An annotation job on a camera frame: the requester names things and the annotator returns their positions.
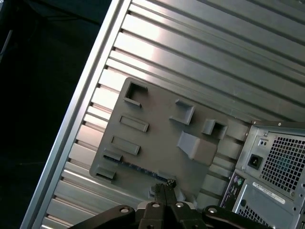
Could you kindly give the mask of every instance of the gray plastic tray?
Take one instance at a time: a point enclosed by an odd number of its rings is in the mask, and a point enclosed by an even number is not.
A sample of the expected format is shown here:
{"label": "gray plastic tray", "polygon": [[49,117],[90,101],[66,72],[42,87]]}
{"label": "gray plastic tray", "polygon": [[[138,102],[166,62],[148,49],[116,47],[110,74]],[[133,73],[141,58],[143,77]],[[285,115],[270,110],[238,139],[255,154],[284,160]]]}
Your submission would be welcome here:
{"label": "gray plastic tray", "polygon": [[126,79],[90,174],[149,195],[174,178],[186,196],[200,191],[225,115],[151,83]]}

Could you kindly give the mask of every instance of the aluminum panel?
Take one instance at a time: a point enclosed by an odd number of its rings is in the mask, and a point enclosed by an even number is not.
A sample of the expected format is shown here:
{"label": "aluminum panel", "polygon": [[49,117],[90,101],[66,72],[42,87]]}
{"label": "aluminum panel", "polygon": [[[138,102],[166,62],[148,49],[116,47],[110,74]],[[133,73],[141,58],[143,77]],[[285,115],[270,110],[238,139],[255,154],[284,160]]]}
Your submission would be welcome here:
{"label": "aluminum panel", "polygon": [[74,205],[85,208],[93,214],[101,213],[119,205],[115,201],[62,180],[57,184],[54,195]]}
{"label": "aluminum panel", "polygon": [[134,193],[126,192],[107,182],[102,182],[90,176],[89,170],[79,165],[68,162],[62,173],[62,178],[78,187],[89,190],[109,200],[129,205],[136,208],[146,197],[139,197]]}
{"label": "aluminum panel", "polygon": [[127,77],[235,117],[196,199],[217,205],[252,120],[305,121],[304,22],[277,0],[113,0],[21,228],[148,199],[89,175]]}
{"label": "aluminum panel", "polygon": [[251,22],[256,22],[260,25],[266,26],[267,29],[278,34],[280,33],[282,36],[290,40],[295,40],[295,42],[299,43],[305,42],[305,30],[302,24],[261,8],[249,1],[206,0],[205,2],[207,4],[212,3],[212,6],[218,6],[221,9],[236,13],[245,20],[251,20]]}
{"label": "aluminum panel", "polygon": [[94,214],[86,210],[64,203],[58,199],[51,200],[47,213],[73,225],[94,216]]}
{"label": "aluminum panel", "polygon": [[185,1],[159,0],[163,4],[169,4],[175,7],[177,11],[196,17],[196,19],[208,22],[212,26],[218,27],[226,32],[238,35],[243,39],[255,42],[270,50],[278,51],[285,57],[302,62],[304,64],[305,47],[290,41],[282,36],[276,35],[250,22],[244,21],[229,13],[203,4],[198,1],[192,1],[191,4],[185,4]]}
{"label": "aluminum panel", "polygon": [[54,228],[54,229],[66,229],[72,226],[72,224],[69,224],[67,222],[62,222],[61,220],[59,221],[57,220],[45,217],[42,221],[42,227]]}

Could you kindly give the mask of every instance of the ribbed metal surface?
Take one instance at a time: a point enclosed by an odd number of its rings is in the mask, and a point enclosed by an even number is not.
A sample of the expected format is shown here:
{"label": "ribbed metal surface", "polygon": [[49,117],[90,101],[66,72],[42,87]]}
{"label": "ribbed metal surface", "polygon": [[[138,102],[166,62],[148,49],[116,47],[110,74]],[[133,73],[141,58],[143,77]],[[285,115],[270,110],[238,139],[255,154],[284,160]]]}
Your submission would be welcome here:
{"label": "ribbed metal surface", "polygon": [[65,228],[148,198],[89,175],[127,77],[236,118],[218,145],[199,208],[221,199],[251,120],[305,121],[305,16],[295,8],[284,13],[282,3],[260,0],[116,0],[110,11],[108,34],[97,39],[99,51],[92,52],[100,55],[86,65],[93,76],[65,148],[56,151],[62,156],[34,227]]}

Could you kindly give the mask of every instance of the black floor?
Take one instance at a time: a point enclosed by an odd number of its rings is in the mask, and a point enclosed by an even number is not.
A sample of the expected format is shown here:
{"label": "black floor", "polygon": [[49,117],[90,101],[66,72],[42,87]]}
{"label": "black floor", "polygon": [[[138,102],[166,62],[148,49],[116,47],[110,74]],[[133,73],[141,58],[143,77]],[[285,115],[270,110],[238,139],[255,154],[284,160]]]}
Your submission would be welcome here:
{"label": "black floor", "polygon": [[[101,22],[110,0],[103,2]],[[28,14],[15,37],[20,44],[0,64],[0,228],[8,229],[22,222],[100,28],[84,20]]]}

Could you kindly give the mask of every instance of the screw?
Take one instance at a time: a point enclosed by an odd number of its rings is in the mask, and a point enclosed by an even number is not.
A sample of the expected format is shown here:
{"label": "screw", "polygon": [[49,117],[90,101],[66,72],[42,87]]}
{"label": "screw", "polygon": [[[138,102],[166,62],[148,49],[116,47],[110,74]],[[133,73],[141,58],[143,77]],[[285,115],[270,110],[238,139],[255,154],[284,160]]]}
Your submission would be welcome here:
{"label": "screw", "polygon": [[129,209],[127,209],[127,208],[121,209],[121,213],[127,213],[127,212],[129,212]]}
{"label": "screw", "polygon": [[183,203],[176,203],[176,206],[177,206],[178,208],[182,208],[182,207],[183,207]]}
{"label": "screw", "polygon": [[211,212],[211,213],[216,213],[217,212],[217,210],[215,208],[209,208],[208,211]]}

